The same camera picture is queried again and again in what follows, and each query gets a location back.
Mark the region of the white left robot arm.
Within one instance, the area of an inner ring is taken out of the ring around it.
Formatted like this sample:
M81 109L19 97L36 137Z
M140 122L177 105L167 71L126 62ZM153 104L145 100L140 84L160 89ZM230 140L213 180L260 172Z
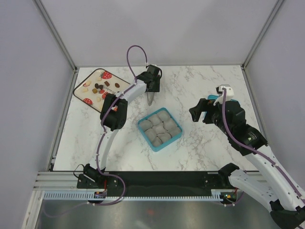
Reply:
M162 74L159 67L148 65L146 71L136 76L127 89L105 97L100 115L102 135L97 151L90 163L83 166L83 173L79 175L79 179L86 178L93 188L100 188L103 185L107 157L115 136L126 123L128 105L146 92L159 92Z

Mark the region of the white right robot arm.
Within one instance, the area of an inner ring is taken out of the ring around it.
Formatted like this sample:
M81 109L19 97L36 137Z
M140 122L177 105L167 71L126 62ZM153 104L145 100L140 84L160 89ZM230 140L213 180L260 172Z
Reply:
M189 110L193 122L205 113L203 123L216 125L230 145L260 172L267 186L250 178L242 169L229 163L219 170L218 183L223 188L236 187L261 205L282 229L301 228L305 221L305 191L277 160L267 140L246 122L245 110L237 101L221 104L202 98Z

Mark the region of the metal tongs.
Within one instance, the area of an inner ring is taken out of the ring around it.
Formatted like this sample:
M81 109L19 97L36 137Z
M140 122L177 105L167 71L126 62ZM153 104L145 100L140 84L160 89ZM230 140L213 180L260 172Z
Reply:
M154 101L154 95L155 95L154 92L147 92L147 103L148 103L148 106L152 105L152 103Z

